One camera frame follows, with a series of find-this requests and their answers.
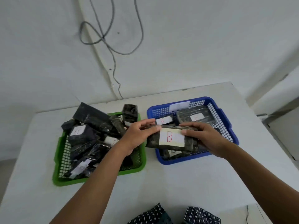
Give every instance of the white table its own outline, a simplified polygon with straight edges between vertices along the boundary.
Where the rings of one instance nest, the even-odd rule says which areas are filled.
[[[202,96],[213,98],[223,109],[245,151],[299,190],[299,171],[230,82],[93,106],[112,113],[121,111],[125,103],[136,104],[145,119],[150,106]],[[33,117],[0,207],[1,223],[48,223],[81,187],[82,184],[56,187],[52,183],[60,126],[72,118],[76,109]],[[159,202],[174,223],[182,220],[187,206],[217,213],[255,203],[224,159],[211,155],[164,166],[158,162],[154,149],[146,148],[146,155],[147,164],[141,172],[118,176],[101,223],[127,223]]]

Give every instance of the green plastic basket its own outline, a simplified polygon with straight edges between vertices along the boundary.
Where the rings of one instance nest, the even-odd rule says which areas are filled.
[[[122,120],[122,112],[109,113],[109,115],[118,115],[118,117]],[[66,186],[70,184],[77,184],[81,182],[86,182],[88,178],[82,179],[70,179],[64,177],[64,174],[71,169],[71,160],[70,160],[70,149],[71,145],[68,142],[68,135],[63,132],[62,136],[58,140],[57,149],[54,157],[55,169],[53,173],[53,183],[57,186]],[[118,172],[118,175],[123,174],[131,174],[141,171],[146,164],[146,156],[145,156],[145,144],[142,143],[137,149],[134,149],[131,158],[133,161],[133,165],[127,168],[121,168]]]

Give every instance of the black and white patterned fabric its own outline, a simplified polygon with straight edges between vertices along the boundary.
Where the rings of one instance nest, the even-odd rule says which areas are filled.
[[[221,224],[220,218],[205,211],[202,208],[188,207],[185,216],[184,224]],[[128,224],[173,224],[166,211],[158,203],[152,209],[138,215],[132,219]]]
[[[216,217],[215,215],[207,212],[202,208],[197,207],[188,207],[185,216],[184,223],[187,224],[202,224],[202,223],[212,223],[212,224],[221,224],[221,219]]]

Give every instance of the hand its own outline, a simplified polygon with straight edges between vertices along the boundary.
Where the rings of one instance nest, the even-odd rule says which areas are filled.
[[[224,158],[226,148],[231,143],[226,138],[222,137],[210,124],[203,122],[187,122],[180,126],[195,127],[199,131],[182,130],[181,134],[199,139],[215,156]]]
[[[160,125],[142,130],[142,128],[146,128],[147,126],[155,125],[155,121],[155,119],[144,119],[132,123],[125,135],[115,145],[124,149],[126,156],[130,155],[133,149],[142,144],[148,136],[161,130]]]

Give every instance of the basket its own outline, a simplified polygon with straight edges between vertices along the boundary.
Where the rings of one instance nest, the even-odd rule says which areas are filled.
[[[228,139],[229,141],[231,141],[237,145],[239,144],[238,138],[236,137],[233,130],[231,129],[230,121],[228,120],[228,118],[226,117],[226,115],[224,114],[222,109],[217,107],[215,101],[212,98],[198,97],[198,98],[185,100],[185,101],[190,101],[189,108],[200,106],[200,105],[207,106],[209,108],[209,110],[211,111],[212,115],[214,116],[215,120],[217,120],[217,123],[214,124],[213,127],[219,128],[222,136],[225,137],[226,139]],[[178,101],[178,102],[173,102],[173,103],[168,103],[168,104],[163,104],[163,105],[152,106],[147,110],[147,117],[149,119],[150,118],[159,119],[159,118],[165,117],[170,114],[173,114],[174,116],[176,116],[176,111],[173,111],[173,112],[168,111],[169,105],[180,103],[180,102],[185,102],[185,101]],[[187,157],[177,158],[177,159],[173,159],[173,160],[163,160],[160,155],[159,149],[156,149],[157,158],[158,158],[159,162],[164,165],[179,163],[179,162],[183,162],[186,160],[207,156],[210,154],[211,153],[209,153],[208,151],[202,151],[200,153],[196,153],[196,154],[193,154],[193,155],[187,156]]]
[[[118,115],[122,120],[122,112],[109,113],[109,115]],[[141,171],[145,167],[146,156],[145,156],[145,144],[142,143],[137,149],[134,149],[131,158],[133,165],[127,168],[123,168],[118,172],[118,175],[136,173]],[[71,169],[71,160],[70,160],[70,149],[71,145],[68,143],[68,135],[66,132],[62,133],[62,136],[58,140],[57,149],[54,157],[55,169],[53,173],[53,183],[57,186],[66,186],[70,184],[77,184],[81,182],[86,182],[88,177],[82,179],[70,179],[64,177],[64,174]]]

